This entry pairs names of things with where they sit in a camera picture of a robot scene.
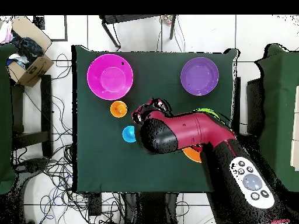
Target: green table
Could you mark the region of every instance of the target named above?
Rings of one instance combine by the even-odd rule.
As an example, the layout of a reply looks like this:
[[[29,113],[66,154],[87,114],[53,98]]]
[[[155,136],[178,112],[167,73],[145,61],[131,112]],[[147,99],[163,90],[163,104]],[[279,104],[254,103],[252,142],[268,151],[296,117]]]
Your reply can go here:
[[[0,195],[7,193],[15,180],[12,170],[12,95],[9,74],[6,68],[8,57],[18,49],[13,44],[0,45]]]
[[[134,73],[130,91],[120,100],[128,107],[123,118],[110,113],[113,101],[102,100],[90,90],[86,73],[102,54],[126,59]],[[92,52],[72,47],[73,69],[77,70],[77,191],[79,192],[209,192],[204,167],[182,151],[149,155],[138,143],[127,143],[123,129],[132,125],[131,112],[151,97],[166,99],[174,114],[210,108],[230,118],[232,109],[232,62],[237,50],[226,54],[168,52]],[[180,72],[195,57],[211,59],[218,67],[217,87],[206,96],[192,96],[180,82]]]
[[[288,52],[278,44],[271,44],[266,56],[256,63],[263,72],[265,89],[265,126],[259,138],[260,153],[284,186],[299,192],[299,171],[290,165],[299,52]]]

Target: magenta bowl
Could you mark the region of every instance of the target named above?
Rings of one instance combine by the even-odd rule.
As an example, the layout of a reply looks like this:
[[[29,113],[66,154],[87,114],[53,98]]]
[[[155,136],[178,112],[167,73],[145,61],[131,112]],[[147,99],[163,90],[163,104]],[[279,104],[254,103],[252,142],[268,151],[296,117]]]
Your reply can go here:
[[[128,93],[133,84],[130,64],[121,56],[105,54],[97,57],[87,71],[91,91],[104,100],[117,100]]]

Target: black chair leg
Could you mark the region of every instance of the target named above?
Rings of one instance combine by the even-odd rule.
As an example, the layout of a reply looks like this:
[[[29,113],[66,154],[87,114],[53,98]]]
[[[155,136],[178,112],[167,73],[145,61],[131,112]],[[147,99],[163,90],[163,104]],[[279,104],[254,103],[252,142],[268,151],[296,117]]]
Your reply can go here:
[[[106,33],[108,34],[108,36],[110,37],[110,39],[112,40],[113,44],[115,45],[116,48],[120,49],[120,45],[118,45],[116,43],[116,40],[114,39],[114,37],[112,36],[111,32],[109,31],[108,27],[106,26],[106,23],[104,20],[102,20],[102,26],[105,29]]]
[[[173,31],[175,29],[175,18],[176,18],[176,15],[172,15],[172,22],[171,22],[171,36],[170,36],[170,39],[172,40],[172,37],[173,37]]]

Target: button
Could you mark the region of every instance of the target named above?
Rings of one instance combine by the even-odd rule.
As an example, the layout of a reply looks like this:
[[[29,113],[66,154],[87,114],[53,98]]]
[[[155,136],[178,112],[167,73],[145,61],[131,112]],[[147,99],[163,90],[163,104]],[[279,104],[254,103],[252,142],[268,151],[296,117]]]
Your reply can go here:
[[[240,175],[242,175],[242,174],[245,173],[245,171],[244,171],[244,169],[238,169],[238,173],[239,173]]]
[[[244,167],[244,166],[245,166],[245,162],[243,162],[243,161],[241,161],[241,160],[238,162],[238,164],[239,164],[239,166],[241,166],[241,167]]]
[[[257,194],[256,192],[253,192],[253,193],[251,194],[251,198],[252,198],[253,200],[258,200],[258,199],[259,199],[259,194]]]
[[[264,198],[269,197],[268,192],[266,192],[265,190],[260,191],[260,194],[261,194]]]
[[[252,173],[253,172],[253,168],[252,167],[247,167],[247,171]]]
[[[257,191],[262,188],[261,179],[255,174],[247,174],[243,178],[243,185],[251,191]]]

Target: blue cup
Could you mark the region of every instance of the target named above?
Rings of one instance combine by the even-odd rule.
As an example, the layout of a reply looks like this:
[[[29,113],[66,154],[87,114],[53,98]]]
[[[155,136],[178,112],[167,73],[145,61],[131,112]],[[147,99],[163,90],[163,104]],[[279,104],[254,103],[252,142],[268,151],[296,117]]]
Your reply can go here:
[[[129,125],[127,127],[125,127],[125,129],[123,130],[123,139],[126,142],[135,142],[135,127],[132,125]]]

